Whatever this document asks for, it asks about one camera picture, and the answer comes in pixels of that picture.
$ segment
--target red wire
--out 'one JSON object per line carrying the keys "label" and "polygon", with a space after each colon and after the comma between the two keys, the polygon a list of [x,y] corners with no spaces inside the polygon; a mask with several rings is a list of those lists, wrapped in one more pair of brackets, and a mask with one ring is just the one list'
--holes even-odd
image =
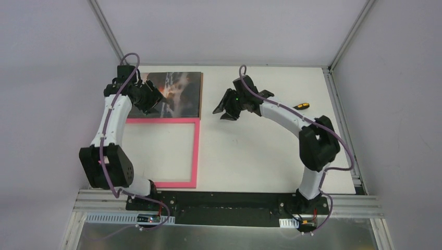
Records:
{"label": "red wire", "polygon": [[316,208],[313,210],[313,221],[317,218],[317,210]]}
{"label": "red wire", "polygon": [[161,210],[163,209],[163,206],[160,206],[159,207],[159,210],[158,210],[158,214],[156,214],[157,216],[161,216]]}

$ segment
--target black mounting plate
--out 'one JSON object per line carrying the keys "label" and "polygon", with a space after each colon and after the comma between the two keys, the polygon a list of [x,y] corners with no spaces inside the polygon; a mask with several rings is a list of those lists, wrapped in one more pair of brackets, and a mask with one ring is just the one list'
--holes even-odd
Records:
{"label": "black mounting plate", "polygon": [[[237,227],[279,227],[279,219],[292,218],[296,197],[291,193],[228,193],[158,191],[158,197],[170,209],[175,224],[237,226]],[[328,203],[321,197],[304,214],[328,214]],[[159,205],[141,199],[128,197],[126,210],[158,211]]]}

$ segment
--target metal frame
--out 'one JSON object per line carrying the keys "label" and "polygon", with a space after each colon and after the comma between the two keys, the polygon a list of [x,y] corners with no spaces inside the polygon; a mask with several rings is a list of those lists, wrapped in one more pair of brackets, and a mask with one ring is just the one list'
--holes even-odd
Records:
{"label": "metal frame", "polygon": [[[94,14],[100,26],[103,29],[106,37],[111,44],[116,56],[122,59],[123,52],[121,47],[107,23],[103,12],[97,0],[88,0]],[[329,90],[330,98],[332,101],[333,109],[335,110],[337,120],[339,121],[339,131],[342,138],[348,143],[353,150],[350,133],[347,127],[346,114],[343,105],[339,98],[339,92],[336,88],[333,80],[333,70],[338,65],[339,61],[343,57],[344,53],[351,44],[351,41],[357,34],[361,24],[365,20],[366,16],[372,9],[376,0],[367,0],[363,9],[359,13],[356,21],[351,27],[349,33],[344,39],[339,51],[337,52],[333,62],[329,66],[312,66],[320,67],[323,69],[327,88]],[[267,66],[280,66],[280,67],[299,67],[293,65],[267,65]],[[361,177],[360,169],[357,161],[355,170],[352,173],[353,183],[356,188],[362,187],[365,194],[368,194],[368,190]],[[371,195],[332,195],[334,199],[334,210],[332,217],[334,218],[369,218],[373,227],[374,238],[376,240],[378,249],[395,249],[391,236],[389,234],[387,224],[385,222],[383,210],[380,202],[376,196]],[[73,212],[69,221],[68,229],[66,231],[62,249],[76,249],[81,234],[81,229],[85,222],[88,213],[136,213],[136,211],[126,211],[126,199],[125,195],[121,195],[120,198],[115,198],[110,191],[106,190],[80,190],[77,200],[75,202]]]}
{"label": "metal frame", "polygon": [[[332,197],[334,202],[332,217],[367,219],[382,219],[384,217],[377,196],[335,194]],[[126,201],[127,195],[115,198],[109,190],[80,190],[73,206],[73,212],[145,213],[145,211],[127,211]]]}

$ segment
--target white wall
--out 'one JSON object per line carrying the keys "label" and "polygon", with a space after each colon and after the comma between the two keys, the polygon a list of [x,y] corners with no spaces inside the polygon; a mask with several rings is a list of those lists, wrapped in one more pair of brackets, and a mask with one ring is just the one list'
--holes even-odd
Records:
{"label": "white wall", "polygon": [[440,249],[442,1],[379,0],[335,81],[396,249]]}
{"label": "white wall", "polygon": [[365,1],[98,0],[142,63],[316,67],[333,61]]}
{"label": "white wall", "polygon": [[58,249],[117,59],[86,0],[0,5],[0,249]]}

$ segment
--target black joint housing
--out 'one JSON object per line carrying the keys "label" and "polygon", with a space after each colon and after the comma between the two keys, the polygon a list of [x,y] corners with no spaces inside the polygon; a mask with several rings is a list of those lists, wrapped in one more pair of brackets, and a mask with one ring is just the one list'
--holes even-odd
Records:
{"label": "black joint housing", "polygon": [[[250,76],[243,76],[243,80],[253,93],[256,93],[263,98],[274,96],[272,92],[267,90],[258,93],[258,89],[253,84]],[[263,103],[263,100],[250,93],[245,88],[240,78],[234,80],[233,83],[236,90],[227,89],[218,106],[213,111],[213,114],[221,113],[225,110],[226,112],[221,116],[221,120],[230,121],[238,120],[239,114],[243,110],[261,116],[260,105]]]}
{"label": "black joint housing", "polygon": [[[93,188],[109,189],[100,162],[99,148],[91,145],[80,149],[80,161]],[[106,169],[114,186],[129,187],[133,182],[133,165],[119,145],[103,147],[103,155],[109,161]]]}
{"label": "black joint housing", "polygon": [[[328,117],[321,116],[315,121],[334,131]],[[299,155],[302,163],[312,171],[321,172],[327,163],[335,160],[339,151],[338,140],[324,129],[312,124],[299,132]]]}
{"label": "black joint housing", "polygon": [[308,213],[312,211],[312,208],[314,208],[320,202],[320,200],[321,194],[317,195],[313,199],[307,199],[299,192],[299,189],[296,189],[293,211],[296,211],[297,214]]}
{"label": "black joint housing", "polygon": [[[104,96],[108,97],[110,95],[117,94],[120,87],[123,85],[123,83],[127,80],[129,75],[132,73],[132,71],[135,69],[135,66],[133,65],[119,65],[117,66],[117,77],[114,78],[112,84],[108,84],[106,88],[104,89]],[[137,74],[133,74],[131,80],[129,80],[126,87],[122,90],[121,95],[127,95],[128,89],[133,84],[137,83]]]}

